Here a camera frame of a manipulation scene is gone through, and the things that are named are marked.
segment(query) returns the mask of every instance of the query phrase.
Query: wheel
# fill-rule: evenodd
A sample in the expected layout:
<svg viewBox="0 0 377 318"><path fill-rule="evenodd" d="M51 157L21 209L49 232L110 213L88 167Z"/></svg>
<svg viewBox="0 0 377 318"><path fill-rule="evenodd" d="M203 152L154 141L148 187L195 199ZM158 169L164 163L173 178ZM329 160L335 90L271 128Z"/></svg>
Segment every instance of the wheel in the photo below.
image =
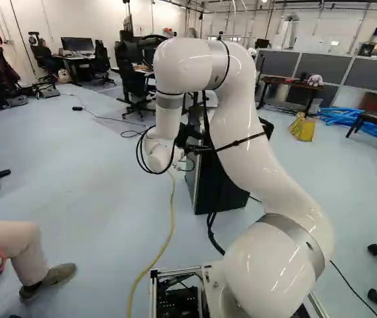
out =
<svg viewBox="0 0 377 318"><path fill-rule="evenodd" d="M371 288L368 291L368 298L369 298L370 301L377 304L377 291L374 288Z"/></svg>
<svg viewBox="0 0 377 318"><path fill-rule="evenodd" d="M377 244L371 244L368 246L368 251L374 256L377 256Z"/></svg>

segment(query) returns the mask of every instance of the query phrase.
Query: shoe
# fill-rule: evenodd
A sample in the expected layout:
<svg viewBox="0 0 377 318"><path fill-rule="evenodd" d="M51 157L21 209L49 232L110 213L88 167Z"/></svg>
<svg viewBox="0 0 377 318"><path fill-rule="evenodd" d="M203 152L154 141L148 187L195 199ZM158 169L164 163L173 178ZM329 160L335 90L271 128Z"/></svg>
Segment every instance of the shoe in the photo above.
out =
<svg viewBox="0 0 377 318"><path fill-rule="evenodd" d="M47 276L41 281L41 284L33 291L28 291L25 287L19 290L21 301L26 302L39 295L40 292L52 286L61 286L69 282L76 274L76 265L66 263L57 265L48 271Z"/></svg>

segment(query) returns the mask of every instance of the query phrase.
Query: white robotic arm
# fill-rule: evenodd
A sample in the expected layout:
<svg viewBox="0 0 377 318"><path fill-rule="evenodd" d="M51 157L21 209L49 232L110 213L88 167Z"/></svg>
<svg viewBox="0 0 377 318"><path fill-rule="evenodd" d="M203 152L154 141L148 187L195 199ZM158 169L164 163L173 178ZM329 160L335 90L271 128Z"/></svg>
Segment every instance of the white robotic arm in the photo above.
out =
<svg viewBox="0 0 377 318"><path fill-rule="evenodd" d="M219 107L210 122L216 149L263 132L254 102L255 65L232 42L173 38L154 55L156 128L147 134L148 165L161 171L170 159L160 140L174 140L183 93L215 89ZM334 249L322 208L281 167L265 136L217 153L241 189L257 193L265 215L227 250L228 287L252 318L288 318L321 275ZM175 155L179 160L182 152Z"/></svg>

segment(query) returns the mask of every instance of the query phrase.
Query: table leg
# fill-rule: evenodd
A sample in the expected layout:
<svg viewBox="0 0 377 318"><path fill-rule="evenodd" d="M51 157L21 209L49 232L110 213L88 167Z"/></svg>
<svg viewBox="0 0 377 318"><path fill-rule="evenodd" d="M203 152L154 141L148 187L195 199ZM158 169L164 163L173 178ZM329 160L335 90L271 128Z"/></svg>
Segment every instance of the table leg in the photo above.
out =
<svg viewBox="0 0 377 318"><path fill-rule="evenodd" d="M261 109L263 107L265 94L266 94L266 90L268 89L268 86L269 86L269 83L265 83L265 86L263 87L263 91L262 91L262 96L260 97L259 105L256 109Z"/></svg>
<svg viewBox="0 0 377 318"><path fill-rule="evenodd" d="M310 93L309 101L307 102L307 107L306 107L306 110L305 110L305 118L309 114L310 107L312 106L312 101L315 98L315 94L316 94L316 89L310 89L310 91L311 91L311 93Z"/></svg>

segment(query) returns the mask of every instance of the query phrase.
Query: wooden desk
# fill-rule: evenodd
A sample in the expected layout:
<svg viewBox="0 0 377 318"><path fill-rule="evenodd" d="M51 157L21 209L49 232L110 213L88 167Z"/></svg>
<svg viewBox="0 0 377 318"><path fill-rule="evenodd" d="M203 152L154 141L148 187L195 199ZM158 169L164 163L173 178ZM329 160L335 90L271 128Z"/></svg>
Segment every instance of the wooden desk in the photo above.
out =
<svg viewBox="0 0 377 318"><path fill-rule="evenodd" d="M117 66L116 68L111 68L110 69L112 72L118 73L119 74L119 67ZM134 71L137 73L142 73L142 74L149 74L152 73L152 70L148 68L134 68Z"/></svg>
<svg viewBox="0 0 377 318"><path fill-rule="evenodd" d="M262 81L265 83L263 87L262 96L260 97L259 105L256 109L261 109L264 105L264 98L266 94L266 90L270 84L282 84L282 85L290 85L294 87L301 87L308 89L310 91L309 101L307 101L306 110L305 110L305 118L309 114L309 109L312 105L313 98L317 91L322 91L323 86L310 86L307 84L307 81L300 81L299 79L290 79L290 78L280 78L278 76L265 76L262 78Z"/></svg>

